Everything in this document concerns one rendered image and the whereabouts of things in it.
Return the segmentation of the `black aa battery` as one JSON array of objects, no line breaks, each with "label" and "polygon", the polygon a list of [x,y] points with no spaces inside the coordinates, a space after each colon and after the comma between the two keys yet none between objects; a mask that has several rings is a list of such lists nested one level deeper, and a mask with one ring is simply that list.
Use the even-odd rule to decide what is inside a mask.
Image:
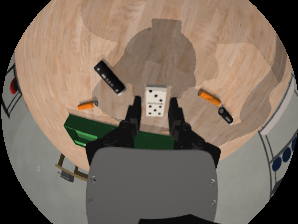
[{"label": "black aa battery", "polygon": [[125,85],[112,72],[112,70],[102,60],[95,67],[94,70],[101,76],[101,78],[114,90],[118,96],[126,91]]},{"label": "black aa battery", "polygon": [[226,111],[226,109],[224,107],[221,107],[218,110],[218,114],[228,123],[228,124],[232,124],[233,123],[233,118],[231,117],[231,115]]}]

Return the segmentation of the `white domino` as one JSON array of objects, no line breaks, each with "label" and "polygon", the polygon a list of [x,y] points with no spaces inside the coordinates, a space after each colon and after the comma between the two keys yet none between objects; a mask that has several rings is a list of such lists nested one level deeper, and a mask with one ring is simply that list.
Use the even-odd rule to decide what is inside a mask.
[{"label": "white domino", "polygon": [[146,84],[146,116],[163,117],[166,85]]}]

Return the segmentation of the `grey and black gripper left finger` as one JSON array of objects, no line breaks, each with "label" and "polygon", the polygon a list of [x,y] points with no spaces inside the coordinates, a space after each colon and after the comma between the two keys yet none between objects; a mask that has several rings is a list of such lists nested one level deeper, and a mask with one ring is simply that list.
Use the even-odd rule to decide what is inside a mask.
[{"label": "grey and black gripper left finger", "polygon": [[128,106],[125,120],[119,123],[119,127],[104,135],[103,138],[88,142],[85,145],[89,167],[95,152],[100,148],[110,146],[134,148],[134,138],[140,130],[141,115],[141,97],[135,95],[133,105]]}]

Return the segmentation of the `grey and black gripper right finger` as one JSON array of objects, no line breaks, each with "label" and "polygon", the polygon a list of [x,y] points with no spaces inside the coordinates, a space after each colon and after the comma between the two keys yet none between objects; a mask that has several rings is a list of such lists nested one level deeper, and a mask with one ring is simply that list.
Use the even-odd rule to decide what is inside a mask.
[{"label": "grey and black gripper right finger", "polygon": [[[181,121],[182,119],[182,121]],[[207,151],[213,157],[217,168],[221,150],[191,130],[191,125],[185,122],[182,107],[178,106],[177,98],[170,98],[168,109],[169,135],[174,139],[173,150],[199,149]],[[178,145],[177,145],[178,140]]]}]

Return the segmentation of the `green three-compartment tray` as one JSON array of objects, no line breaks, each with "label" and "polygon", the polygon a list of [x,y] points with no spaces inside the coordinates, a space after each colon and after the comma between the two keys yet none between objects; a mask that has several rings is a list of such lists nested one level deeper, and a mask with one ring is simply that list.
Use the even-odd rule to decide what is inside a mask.
[{"label": "green three-compartment tray", "polygon": [[[73,142],[84,148],[86,143],[103,138],[108,132],[119,127],[72,114],[69,114],[63,126]],[[134,138],[135,149],[173,150],[173,147],[174,139],[169,135],[139,131],[138,136]]]}]

